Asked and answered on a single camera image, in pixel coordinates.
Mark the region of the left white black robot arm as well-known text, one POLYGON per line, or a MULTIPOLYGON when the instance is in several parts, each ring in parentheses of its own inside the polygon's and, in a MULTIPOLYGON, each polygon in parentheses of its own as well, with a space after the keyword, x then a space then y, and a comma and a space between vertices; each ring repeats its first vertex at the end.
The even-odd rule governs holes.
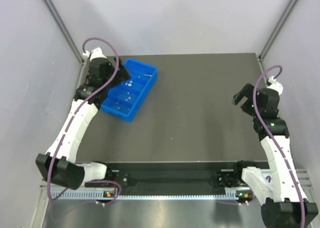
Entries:
POLYGON ((76 190, 92 180, 103 180, 108 167, 101 162, 76 164, 78 148, 93 117, 106 100, 108 92, 130 79, 120 58, 115 64, 105 56, 87 60, 88 73, 72 100, 70 112, 54 143, 35 163, 48 184, 76 190))

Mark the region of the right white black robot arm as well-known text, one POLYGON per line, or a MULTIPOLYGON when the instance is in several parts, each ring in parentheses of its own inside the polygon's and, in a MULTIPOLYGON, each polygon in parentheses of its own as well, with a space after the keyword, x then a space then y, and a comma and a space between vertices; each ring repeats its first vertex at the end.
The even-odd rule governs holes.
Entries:
POLYGON ((261 217, 267 228, 306 228, 318 215, 318 206, 309 202, 293 164, 290 134, 286 122, 279 117, 279 101, 283 87, 279 83, 256 89, 247 83, 234 95, 232 103, 252 116, 253 128, 264 149, 269 166, 266 178, 254 162, 241 161, 236 174, 253 191, 261 206, 261 217))

